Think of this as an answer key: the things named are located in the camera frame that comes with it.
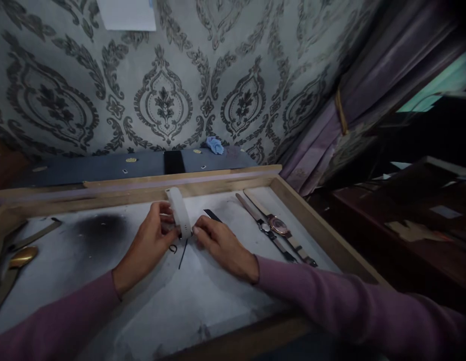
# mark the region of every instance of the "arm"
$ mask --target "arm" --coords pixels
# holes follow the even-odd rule
[[[161,221],[174,223],[168,216],[172,213],[168,203],[153,203],[117,267],[0,335],[0,360],[72,359],[121,296],[152,271],[178,237],[177,228],[161,226]]]
[[[466,336],[466,317],[356,276],[253,256],[228,226],[201,217],[193,231],[216,261],[233,275],[297,303],[328,331],[368,343],[387,356],[441,359]]]
[[[0,335],[0,359],[71,359],[88,332],[120,303],[109,271]]]

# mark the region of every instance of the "watch face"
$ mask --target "watch face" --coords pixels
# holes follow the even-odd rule
[[[261,227],[261,229],[264,230],[265,232],[270,232],[270,231],[271,231],[271,227],[269,226],[268,223],[262,223],[260,227]]]
[[[269,224],[271,225],[273,230],[276,231],[279,234],[288,233],[288,227],[286,226],[286,224],[281,219],[279,219],[277,217],[272,218],[269,221]]]

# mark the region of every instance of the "hand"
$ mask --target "hand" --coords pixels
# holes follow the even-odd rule
[[[179,227],[168,231],[161,225],[161,222],[174,223],[172,214],[168,202],[151,204],[126,255],[112,270],[112,279],[119,295],[122,296],[148,275],[178,237]]]
[[[201,216],[193,227],[193,233],[200,245],[226,271],[250,283],[259,280],[259,266],[256,257],[238,241],[224,223]]]

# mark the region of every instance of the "finger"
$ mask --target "finger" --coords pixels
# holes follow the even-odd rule
[[[166,247],[169,247],[178,237],[181,232],[179,226],[171,229],[165,236],[163,236],[160,241],[165,244]]]
[[[171,205],[168,202],[158,202],[159,203],[159,211],[162,214],[173,214],[173,210],[171,209]]]
[[[198,238],[198,242],[201,243],[213,257],[218,254],[220,249],[219,245],[213,241],[202,228],[194,226],[193,233]]]
[[[206,216],[200,216],[195,225],[206,230],[213,237],[216,237],[218,235],[218,227],[221,225],[221,222],[212,220]]]
[[[174,217],[173,216],[159,215],[159,217],[161,218],[161,222],[174,223]]]
[[[149,213],[147,214],[148,218],[154,218],[159,216],[159,209],[160,209],[160,202],[154,202],[151,204],[151,208],[149,209]]]
[[[163,236],[165,236],[166,234],[168,234],[168,232],[170,231],[170,229],[168,227],[166,227],[164,224],[161,224],[161,234]]]

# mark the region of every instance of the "white work surface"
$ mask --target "white work surface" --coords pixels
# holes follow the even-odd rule
[[[211,209],[249,251],[284,261],[235,193],[185,198],[191,224],[204,214],[203,209]],[[243,192],[239,193],[253,206]],[[252,189],[252,193],[288,225],[319,268],[340,272],[269,187]],[[0,309],[0,333],[113,268],[129,248],[149,207],[143,203],[51,216],[64,224],[33,243],[39,254],[21,270]],[[46,227],[51,217],[30,219],[15,239]],[[296,256],[283,239],[281,242]],[[168,251],[154,271],[125,295],[79,360],[159,358],[288,307],[223,271],[206,250],[197,249],[195,237],[189,239],[178,269],[184,242],[175,244],[177,252]]]

